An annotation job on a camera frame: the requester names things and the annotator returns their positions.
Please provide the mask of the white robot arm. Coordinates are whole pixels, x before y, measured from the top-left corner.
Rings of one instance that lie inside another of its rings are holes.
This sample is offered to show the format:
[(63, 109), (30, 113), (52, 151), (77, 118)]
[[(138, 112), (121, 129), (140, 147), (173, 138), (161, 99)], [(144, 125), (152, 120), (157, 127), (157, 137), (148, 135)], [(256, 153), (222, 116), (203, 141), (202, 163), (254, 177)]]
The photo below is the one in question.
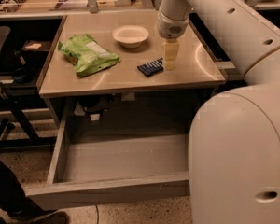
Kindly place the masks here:
[(191, 123), (193, 224), (280, 224), (280, 29), (243, 0), (162, 0), (160, 35), (180, 37), (191, 11), (246, 83), (209, 99)]

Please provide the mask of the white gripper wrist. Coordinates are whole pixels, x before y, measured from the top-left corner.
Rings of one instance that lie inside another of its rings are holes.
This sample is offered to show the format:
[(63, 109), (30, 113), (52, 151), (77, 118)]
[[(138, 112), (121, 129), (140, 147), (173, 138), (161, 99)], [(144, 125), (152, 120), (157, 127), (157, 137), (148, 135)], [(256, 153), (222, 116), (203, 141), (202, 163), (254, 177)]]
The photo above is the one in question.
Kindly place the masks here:
[(185, 33), (188, 24), (188, 13), (162, 10), (158, 12), (156, 26), (160, 36), (166, 38), (163, 42), (163, 65), (166, 71), (175, 69), (175, 61), (179, 51), (179, 43), (176, 38)]

